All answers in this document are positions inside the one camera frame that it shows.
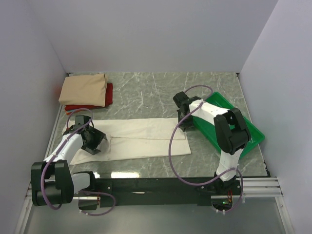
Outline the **white t shirt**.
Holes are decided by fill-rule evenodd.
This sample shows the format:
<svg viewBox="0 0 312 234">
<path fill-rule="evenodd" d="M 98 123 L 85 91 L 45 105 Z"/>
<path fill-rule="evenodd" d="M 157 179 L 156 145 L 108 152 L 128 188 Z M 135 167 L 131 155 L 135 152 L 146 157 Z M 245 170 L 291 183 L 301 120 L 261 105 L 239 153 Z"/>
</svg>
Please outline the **white t shirt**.
<svg viewBox="0 0 312 234">
<path fill-rule="evenodd" d="M 78 150 L 71 165 L 92 161 L 116 161 L 168 155 L 169 141 L 177 118 L 94 120 L 95 128 L 107 135 L 94 156 Z"/>
</svg>

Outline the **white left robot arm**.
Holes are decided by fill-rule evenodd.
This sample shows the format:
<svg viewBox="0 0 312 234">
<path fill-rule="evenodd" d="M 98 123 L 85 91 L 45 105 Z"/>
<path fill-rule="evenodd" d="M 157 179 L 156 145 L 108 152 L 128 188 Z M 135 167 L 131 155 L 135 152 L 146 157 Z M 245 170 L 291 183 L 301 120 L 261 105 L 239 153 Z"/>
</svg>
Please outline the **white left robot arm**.
<svg viewBox="0 0 312 234">
<path fill-rule="evenodd" d="M 82 191 L 94 195 L 98 189 L 93 172 L 71 174 L 69 163 L 79 150 L 94 156 L 107 140 L 106 134 L 96 129 L 88 116 L 78 116 L 75 124 L 66 127 L 61 143 L 44 161 L 31 166 L 31 197 L 35 206 L 49 206 L 57 210 Z"/>
</svg>

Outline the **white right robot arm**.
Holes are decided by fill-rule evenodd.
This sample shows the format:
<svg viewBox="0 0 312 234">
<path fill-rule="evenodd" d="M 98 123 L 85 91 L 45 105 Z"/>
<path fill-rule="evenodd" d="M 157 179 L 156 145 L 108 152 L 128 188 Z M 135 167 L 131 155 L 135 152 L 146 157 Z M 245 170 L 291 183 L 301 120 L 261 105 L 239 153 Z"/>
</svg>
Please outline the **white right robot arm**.
<svg viewBox="0 0 312 234">
<path fill-rule="evenodd" d="M 175 126 L 168 147 L 169 164 L 175 176 L 190 186 L 205 186 L 214 182 L 214 190 L 224 195 L 231 189 L 230 180 L 238 172 L 238 161 L 244 148 L 251 140 L 251 134 L 241 111 L 237 108 L 225 109 L 212 105 L 199 97 L 189 98 L 184 92 L 179 92 L 173 101 L 182 113 L 183 118 Z M 216 176 L 203 183 L 191 183 L 181 178 L 175 171 L 171 159 L 171 147 L 179 126 L 190 117 L 198 117 L 215 128 L 216 140 L 221 148 Z"/>
</svg>

